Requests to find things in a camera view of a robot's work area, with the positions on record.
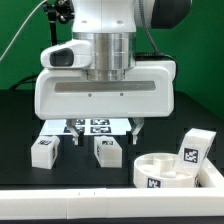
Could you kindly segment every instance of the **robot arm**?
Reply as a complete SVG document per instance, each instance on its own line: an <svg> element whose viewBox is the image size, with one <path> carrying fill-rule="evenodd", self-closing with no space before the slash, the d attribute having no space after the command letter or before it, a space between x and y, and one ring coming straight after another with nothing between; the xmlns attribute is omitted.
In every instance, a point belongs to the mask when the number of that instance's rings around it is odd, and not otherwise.
<svg viewBox="0 0 224 224"><path fill-rule="evenodd" d="M73 39L41 54L45 69L35 92L41 119L144 118L172 112L176 64L138 60L136 27L172 28L187 15L191 0L139 1L69 1Z"/></svg>

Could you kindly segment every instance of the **table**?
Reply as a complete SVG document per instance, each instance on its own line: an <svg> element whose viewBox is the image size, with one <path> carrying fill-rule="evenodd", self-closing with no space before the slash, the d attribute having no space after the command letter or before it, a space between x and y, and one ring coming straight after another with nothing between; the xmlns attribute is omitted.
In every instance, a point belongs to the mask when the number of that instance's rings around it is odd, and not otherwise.
<svg viewBox="0 0 224 224"><path fill-rule="evenodd" d="M32 168L30 148L44 122L34 113L34 92L1 90L0 105L0 190L134 187L132 183L134 159L153 152L177 153L184 134L191 128L217 132L208 158L222 174L224 173L224 121L181 92L175 92L175 109L169 117L145 118L145 125L139 133L137 145L128 145L126 136L115 136L123 149L122 169L100 168L93 153L93 136L85 136L82 147L74 146L72 136L60 136L61 144L56 167L52 170ZM224 217L176 217L51 220L49 223L223 223L223 221ZM48 222L43 220L34 223Z"/></svg>

